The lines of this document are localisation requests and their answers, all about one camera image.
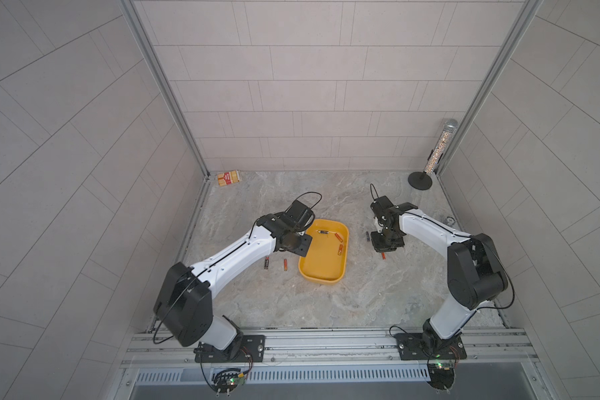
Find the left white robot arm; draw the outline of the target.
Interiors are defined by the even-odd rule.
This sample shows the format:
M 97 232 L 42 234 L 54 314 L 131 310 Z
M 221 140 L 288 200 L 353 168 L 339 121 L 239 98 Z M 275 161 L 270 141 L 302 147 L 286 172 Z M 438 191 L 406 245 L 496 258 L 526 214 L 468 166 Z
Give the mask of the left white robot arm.
M 245 235 L 215 255 L 191 266 L 173 265 L 153 307 L 158 326 L 184 347 L 201 342 L 236 358 L 243 332 L 214 314 L 213 300 L 240 273 L 273 253 L 306 256 L 313 240 L 307 231 L 314 220 L 313 207 L 296 198 L 286 210 L 258 218 Z

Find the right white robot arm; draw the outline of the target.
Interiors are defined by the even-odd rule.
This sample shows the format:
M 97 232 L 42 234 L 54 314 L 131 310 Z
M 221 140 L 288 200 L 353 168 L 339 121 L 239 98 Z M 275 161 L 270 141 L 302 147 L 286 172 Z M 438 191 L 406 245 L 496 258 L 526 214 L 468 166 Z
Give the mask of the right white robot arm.
M 370 242 L 378 253 L 391 253 L 412 236 L 447 261 L 448 298 L 423 325 L 423 346 L 433 353 L 451 344 L 480 309 L 509 288 L 509 277 L 490 236 L 471 235 L 431 218 L 411 203 L 395 205 L 370 186 L 377 230 Z

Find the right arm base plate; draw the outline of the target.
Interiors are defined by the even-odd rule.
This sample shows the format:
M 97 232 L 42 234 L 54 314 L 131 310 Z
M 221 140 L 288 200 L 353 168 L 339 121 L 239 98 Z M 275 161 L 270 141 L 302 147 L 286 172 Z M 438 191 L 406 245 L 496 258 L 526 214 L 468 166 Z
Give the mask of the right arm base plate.
M 461 333 L 441 339 L 435 333 L 395 333 L 402 361 L 459 361 L 467 358 Z

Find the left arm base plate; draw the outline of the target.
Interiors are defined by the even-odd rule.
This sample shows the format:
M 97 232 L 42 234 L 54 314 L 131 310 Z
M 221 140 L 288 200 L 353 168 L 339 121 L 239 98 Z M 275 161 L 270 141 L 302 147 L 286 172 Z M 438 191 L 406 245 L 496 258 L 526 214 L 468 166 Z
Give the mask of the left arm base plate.
M 265 350 L 265 335 L 238 336 L 225 350 L 200 343 L 194 350 L 196 363 L 261 363 Z

